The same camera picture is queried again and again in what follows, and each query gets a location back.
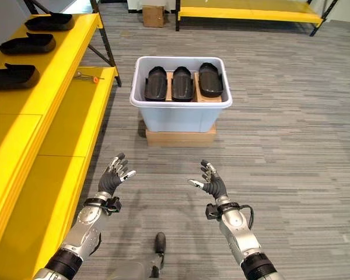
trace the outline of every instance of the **black cable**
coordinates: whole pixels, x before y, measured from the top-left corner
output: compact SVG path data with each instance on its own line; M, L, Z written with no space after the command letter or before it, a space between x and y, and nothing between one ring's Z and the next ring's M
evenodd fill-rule
M254 210L253 207L251 207L250 205L241 205L240 206L240 210L244 209L244 208L249 208L250 209L250 218L249 218L249 224L248 224L248 228L251 229L253 227L253 223L254 223Z

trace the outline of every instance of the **black joint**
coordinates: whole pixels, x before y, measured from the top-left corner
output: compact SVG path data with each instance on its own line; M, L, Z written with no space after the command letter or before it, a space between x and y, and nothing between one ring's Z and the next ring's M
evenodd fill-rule
M218 206L218 211L222 214L234 209L240 210L240 205L237 202L229 202Z
M58 249L45 268L63 275L68 280L72 280L81 267L82 262L82 259L72 252Z
M218 208L216 207L216 205L213 205L211 203L206 205L205 215L206 215L207 220L215 220L216 219L219 221L222 217L222 215L218 211Z
M276 272L272 262L264 253L248 256L241 264L247 280L258 280L268 274Z
M122 204L119 201L119 197L109 198L106 201L106 208L107 208L107 212L109 213L109 216L112 213L117 213L117 212L121 211Z
M87 198L86 201L84 202L83 206L91 206L91 204L99 204L99 205L104 205L105 204L105 200L101 199L101 198Z

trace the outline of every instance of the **white wall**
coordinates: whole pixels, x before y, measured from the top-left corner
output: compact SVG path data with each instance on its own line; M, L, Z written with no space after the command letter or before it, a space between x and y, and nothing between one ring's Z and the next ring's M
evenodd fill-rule
M175 0L127 0L129 10L141 10L142 5L164 6L167 11L175 10Z
M38 0L44 7L54 13L63 11L67 6L73 3L75 0Z
M7 41L26 18L17 1L0 0L0 44Z
M332 3L331 0L313 0L311 7L314 9L314 11L321 13L324 2L327 3L327 7L330 3ZM328 16L328 20L333 19L350 22L350 0L338 0L332 12Z

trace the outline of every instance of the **cardboard box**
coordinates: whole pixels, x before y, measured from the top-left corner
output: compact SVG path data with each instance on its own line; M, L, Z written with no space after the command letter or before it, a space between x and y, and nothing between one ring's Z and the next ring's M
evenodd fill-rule
M146 129L148 146L203 148L212 145L216 137L215 124L208 132L152 132Z
M165 23L164 6L143 6L142 17L145 27L163 27Z

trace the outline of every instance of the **black metal frame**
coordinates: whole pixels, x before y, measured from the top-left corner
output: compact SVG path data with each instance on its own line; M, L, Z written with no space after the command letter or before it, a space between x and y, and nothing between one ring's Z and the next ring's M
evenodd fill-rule
M332 3L329 5L328 9L321 16L321 23L314 27L313 31L310 34L310 37L313 37L315 35L315 33L318 31L318 29L320 28L320 26L327 20L327 16L332 11L332 9L334 8L334 6L336 5L337 2L338 2L338 0L332 1Z
M180 30L180 21L179 21L179 12L180 12L180 0L176 0L176 5L175 5L175 31Z
M180 12L180 1L181 0L176 0L176 10L175 10L175 31L179 31L180 30L180 21L179 21L179 17L178 14ZM311 4L312 0L307 0L307 4ZM310 37L313 37L315 35L315 33L318 31L318 29L320 28L320 26L327 20L327 16L329 15L329 13L332 11L332 9L334 8L334 6L336 5L336 3L338 2L338 0L332 0L332 3L329 5L328 9L322 14L321 16L321 23L317 26L314 26L313 31L310 34Z
M36 9L36 7L38 7L39 9L41 9L45 13L50 13L50 11L46 7L44 7L42 4L40 4L36 0L23 0L23 1L25 2L25 4L26 4L27 8L29 9L30 13L33 14L33 15L39 14L37 9ZM103 23L102 18L101 18L99 6L98 6L96 0L90 0L90 3L91 3L91 6L92 6L93 13L98 13L99 17L100 17L100 20L101 20L102 27L99 28L99 31L100 31L100 35L101 35L101 37L103 39L103 43L104 43L105 50L106 50L108 58L106 58L100 51L98 51L96 48L94 48L91 44L88 45L88 48L90 50L92 50L95 54L97 54L106 63L108 63L111 67L116 67L118 75L115 77L115 79L116 79L116 81L118 83L118 86L121 87L122 86L122 81L121 81L121 78L119 76L118 68L116 66L116 62L114 60L113 53L111 52L109 40L107 38L107 34L106 34L106 31L105 31L104 23Z

